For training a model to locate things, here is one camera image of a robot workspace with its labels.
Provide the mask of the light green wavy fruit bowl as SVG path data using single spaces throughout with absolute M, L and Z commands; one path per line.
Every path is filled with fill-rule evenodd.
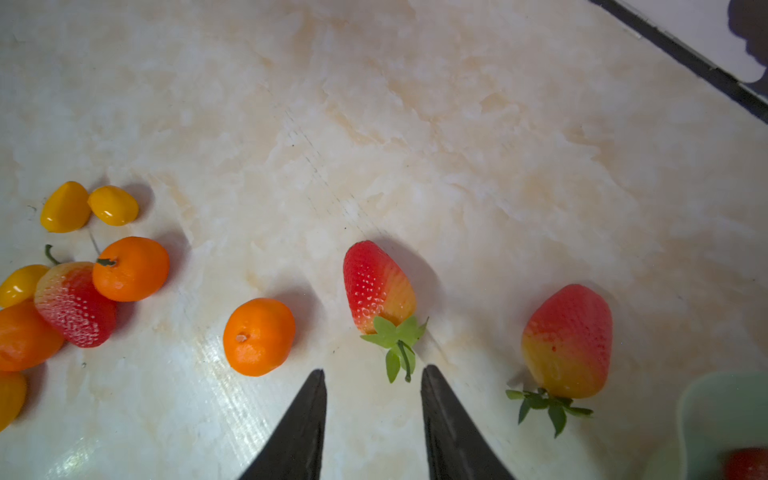
M 677 402 L 674 435 L 648 460 L 644 479 L 720 479 L 728 455 L 767 446 L 767 374 L 714 372 Z

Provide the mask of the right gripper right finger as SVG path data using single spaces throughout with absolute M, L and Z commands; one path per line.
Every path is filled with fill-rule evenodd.
M 421 399 L 431 479 L 513 479 L 435 365 L 423 370 Z

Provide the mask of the small strawberry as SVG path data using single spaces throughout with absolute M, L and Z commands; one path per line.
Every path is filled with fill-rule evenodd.
M 613 318 L 607 301 L 592 289 L 570 284 L 532 314 L 522 333 L 523 360 L 537 388 L 506 391 L 521 402 L 518 421 L 531 410 L 545 410 L 555 436 L 569 416 L 589 418 L 593 411 L 575 400 L 591 398 L 607 382 L 613 344 Z

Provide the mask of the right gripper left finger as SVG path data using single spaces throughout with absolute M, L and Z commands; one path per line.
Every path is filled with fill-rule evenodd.
M 313 370 L 241 479 L 319 479 L 327 412 L 322 369 Z

